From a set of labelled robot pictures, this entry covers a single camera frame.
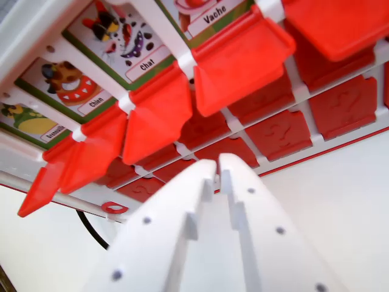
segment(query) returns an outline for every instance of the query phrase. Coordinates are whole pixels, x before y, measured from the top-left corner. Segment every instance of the vache label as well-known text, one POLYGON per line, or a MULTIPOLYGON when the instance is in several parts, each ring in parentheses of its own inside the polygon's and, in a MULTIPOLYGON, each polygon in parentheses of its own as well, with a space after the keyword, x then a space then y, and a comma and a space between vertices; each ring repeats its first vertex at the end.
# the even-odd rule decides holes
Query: vache label
POLYGON ((194 37, 207 27, 223 18, 229 11, 233 10, 245 0, 223 0, 197 17, 189 26, 188 31, 194 37))

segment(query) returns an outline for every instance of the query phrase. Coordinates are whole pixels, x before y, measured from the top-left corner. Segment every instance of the cartoon character illustration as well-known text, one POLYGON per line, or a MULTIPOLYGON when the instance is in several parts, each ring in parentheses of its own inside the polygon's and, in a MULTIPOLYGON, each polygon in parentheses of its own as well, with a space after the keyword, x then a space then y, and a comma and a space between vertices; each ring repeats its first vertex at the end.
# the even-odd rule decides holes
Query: cartoon character illustration
POLYGON ((178 10, 182 31, 186 32, 193 20, 211 8, 220 0, 173 0, 178 10))
POLYGON ((66 106, 86 103, 102 89, 68 61, 42 65, 48 93, 57 94, 66 106))
POLYGON ((13 126, 25 133, 42 135, 57 125, 56 122, 22 105, 2 104, 1 113, 14 120, 13 126))
POLYGON ((147 52, 154 48, 152 31, 138 14, 126 14, 120 7, 112 6, 109 11, 101 1, 95 1, 96 19, 85 18, 82 23, 93 31, 100 42, 106 44, 103 54, 110 60, 124 58, 128 67, 133 58, 142 57, 143 49, 147 52))

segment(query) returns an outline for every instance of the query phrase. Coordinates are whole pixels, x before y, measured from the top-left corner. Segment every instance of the white plastic piece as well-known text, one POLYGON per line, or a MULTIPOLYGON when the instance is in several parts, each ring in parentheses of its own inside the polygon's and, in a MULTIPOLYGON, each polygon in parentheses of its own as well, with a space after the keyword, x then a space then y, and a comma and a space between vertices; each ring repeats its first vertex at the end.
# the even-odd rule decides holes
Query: white plastic piece
POLYGON ((233 154, 221 154, 219 164, 221 192, 240 234, 246 291, 346 292, 256 173, 233 154))
POLYGON ((48 117, 50 120, 53 120, 71 131, 77 131, 81 127, 79 123, 72 120, 70 117, 65 116, 63 113, 53 109, 51 106, 46 105, 44 102, 41 102, 39 99, 17 86, 10 88, 7 93, 10 97, 0 97, 1 102, 8 105, 17 105, 22 103, 23 105, 28 106, 34 111, 39 112, 40 114, 48 117))
POLYGON ((183 143, 176 141, 176 142, 174 142, 174 145, 176 146, 177 152, 181 156, 188 156, 191 154, 191 151, 183 143))
POLYGON ((298 105, 295 105, 293 109, 301 111, 304 115, 304 120, 308 126, 308 130, 311 134, 311 142, 315 146, 319 143, 324 142, 322 134, 318 132, 314 116, 312 115, 311 107, 307 100, 300 102, 298 105))
POLYGON ((245 291, 239 233, 231 228, 227 195, 214 194, 201 213, 199 239, 188 244, 180 292, 245 291))
POLYGON ((187 243, 198 239, 201 203, 213 195, 215 171, 215 161, 192 164, 133 213, 84 291, 178 291, 187 243))
MULTIPOLYGON (((0 183, 24 192, 28 192, 32 184, 28 180, 13 176, 6 172, 0 172, 0 183)), ((65 205, 66 207, 94 214, 96 216, 107 216, 107 213, 104 212, 100 206, 80 200, 78 198, 74 198, 72 196, 63 195, 62 193, 56 193, 52 201, 61 205, 65 205)), ((126 220, 125 214, 110 214, 110 218, 118 222, 124 222, 126 220)))
POLYGON ((140 176, 146 176, 146 175, 149 175, 150 172, 148 172, 147 170, 145 170, 142 166, 140 165, 135 165, 135 168, 134 168, 135 172, 140 175, 140 176))
POLYGON ((42 54, 42 58, 57 63, 65 60, 69 61, 104 90, 119 100, 119 107, 124 112, 129 113, 135 108, 135 104, 129 99, 128 91, 125 88, 118 84, 110 75, 100 69, 100 67, 88 59, 87 56, 81 53, 62 36, 50 45, 54 48, 54 51, 45 51, 45 53, 42 54))
POLYGON ((194 153, 189 154, 188 156, 185 156, 182 158, 182 160, 191 160, 191 159, 196 160, 196 161, 199 160, 194 153))
POLYGON ((236 133, 244 129, 242 123, 235 117, 228 108, 222 108, 220 112, 225 117, 227 126, 229 126, 231 132, 236 133))
POLYGON ((2 156, 1 162, 3 162, 3 159, 6 157, 5 153, 3 152, 4 150, 12 151, 14 155, 20 155, 31 161, 43 162, 43 149, 31 144, 30 142, 22 141, 17 137, 14 137, 14 135, 11 133, 7 134, 0 131, 0 149, 2 156))
POLYGON ((281 0, 255 0, 264 18, 271 18, 275 23, 285 19, 285 11, 281 0))
POLYGON ((215 161, 189 166, 128 218, 84 291, 346 292, 253 170, 232 154, 219 163, 217 199, 215 161))
POLYGON ((289 56, 284 62, 287 76, 291 81, 292 92, 296 103, 300 103, 304 100, 307 100, 311 97, 308 87, 301 80, 300 75, 298 74, 298 69, 296 61, 293 56, 289 56))
POLYGON ((249 135, 247 135, 247 133, 244 130, 238 132, 238 134, 240 138, 242 138, 244 143, 246 143, 246 145, 250 148, 251 152, 254 153, 256 161, 259 165, 264 165, 269 163, 266 156, 259 151, 259 149, 256 147, 254 142, 251 140, 249 135))
POLYGON ((237 137, 242 138, 242 140, 246 143, 246 145, 250 148, 250 150, 254 153, 256 157, 256 161, 259 165, 268 163, 267 158, 257 149, 254 142, 250 139, 247 133, 244 131, 244 126, 239 121, 237 117, 235 117, 228 108, 223 108, 220 112, 225 117, 227 121, 227 125, 229 126, 232 133, 235 133, 230 136, 230 138, 234 139, 237 137))
POLYGON ((76 142, 83 142, 83 141, 85 141, 86 136, 81 131, 81 127, 77 128, 75 131, 73 131, 72 139, 74 141, 76 141, 76 142))
POLYGON ((170 52, 177 59, 182 72, 184 72, 189 80, 193 78, 193 67, 197 65, 197 62, 193 58, 192 52, 187 44, 155 1, 108 0, 108 2, 114 5, 120 5, 126 2, 132 4, 166 47, 169 48, 170 52))

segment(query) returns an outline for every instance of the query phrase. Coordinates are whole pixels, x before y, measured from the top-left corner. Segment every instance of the small hole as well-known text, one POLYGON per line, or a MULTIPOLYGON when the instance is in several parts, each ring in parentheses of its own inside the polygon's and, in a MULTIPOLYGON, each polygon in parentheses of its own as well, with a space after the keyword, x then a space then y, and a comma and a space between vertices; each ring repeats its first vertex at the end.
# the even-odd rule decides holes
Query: small hole
POLYGON ((145 223, 145 224, 151 223, 150 217, 145 217, 145 218, 143 218, 143 223, 145 223))
POLYGON ((323 284, 316 284, 316 290, 318 292, 327 292, 327 288, 323 284))
POLYGON ((54 53, 54 52, 55 52, 55 49, 54 49, 54 47, 52 47, 52 46, 47 46, 47 47, 46 47, 46 50, 47 50, 49 53, 54 53))
POLYGON ((119 271, 118 269, 116 271, 114 271, 114 273, 112 274, 112 280, 113 281, 118 281, 122 278, 123 274, 121 271, 119 271))
POLYGON ((277 227, 276 231, 278 234, 281 234, 281 235, 283 235, 285 233, 285 229, 283 229, 282 227, 277 227))

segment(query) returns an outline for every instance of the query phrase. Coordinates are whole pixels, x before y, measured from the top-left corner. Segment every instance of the red plastic tile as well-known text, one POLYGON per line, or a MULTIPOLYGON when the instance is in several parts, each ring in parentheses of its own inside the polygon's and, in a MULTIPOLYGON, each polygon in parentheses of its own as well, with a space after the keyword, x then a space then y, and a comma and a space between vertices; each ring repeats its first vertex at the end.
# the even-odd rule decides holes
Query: red plastic tile
POLYGON ((123 149, 128 165, 177 141, 192 115, 188 78, 177 62, 130 96, 136 108, 129 115, 123 149))
POLYGON ((163 185, 164 183, 156 178, 140 178, 133 181, 131 184, 127 184, 124 187, 117 189, 116 191, 144 203, 163 185))
POLYGON ((28 191, 18 212, 20 217, 25 217, 51 202, 60 188, 64 171, 76 144, 72 137, 68 136, 43 153, 47 165, 40 169, 28 191))
POLYGON ((115 158, 108 167, 108 170, 102 178, 95 181, 96 184, 106 185, 107 187, 117 187, 120 184, 136 178, 138 174, 134 166, 124 164, 120 157, 115 158))
POLYGON ((389 108, 389 62, 385 63, 385 89, 384 89, 384 102, 389 108))
POLYGON ((294 58, 300 77, 310 91, 319 89, 375 61, 373 46, 342 61, 330 61, 290 23, 285 21, 284 26, 297 43, 294 58))
POLYGON ((165 167, 162 167, 161 169, 153 172, 153 174, 160 178, 162 181, 165 181, 166 183, 174 178, 176 175, 178 175, 181 171, 186 169, 189 165, 192 165, 196 161, 194 159, 190 160, 177 160, 176 162, 173 162, 172 164, 169 164, 165 167))
POLYGON ((283 111, 246 129, 268 160, 273 161, 312 146, 303 113, 283 111))
POLYGON ((309 99, 309 105, 323 137, 340 136, 376 120, 377 81, 360 75, 309 99))
POLYGON ((294 50, 294 40, 253 5, 192 50, 199 112, 210 116, 281 77, 294 50))
POLYGON ((260 90, 229 105, 231 113, 242 124, 248 124, 293 103, 292 85, 287 74, 260 90))
POLYGON ((82 125, 85 141, 75 146, 61 182, 61 191, 71 193, 101 178, 122 149, 127 114, 116 103, 82 125))
POLYGON ((191 97, 193 115, 182 127, 181 137, 178 140, 190 150, 230 132, 222 113, 218 111, 209 117, 203 117, 196 108, 194 91, 191 91, 191 97))
POLYGON ((286 18, 323 55, 346 59, 389 34, 388 0, 283 0, 286 18))
POLYGON ((240 137, 236 139, 225 138, 197 151, 195 155, 199 159, 212 159, 219 161, 220 153, 233 153, 243 159, 249 166, 259 166, 254 153, 252 153, 250 148, 240 137))
POLYGON ((162 148, 161 150, 156 151, 152 155, 143 158, 141 161, 138 161, 136 165, 142 166, 145 170, 155 169, 157 166, 164 164, 174 158, 177 158, 179 153, 176 150, 176 147, 173 144, 162 148))

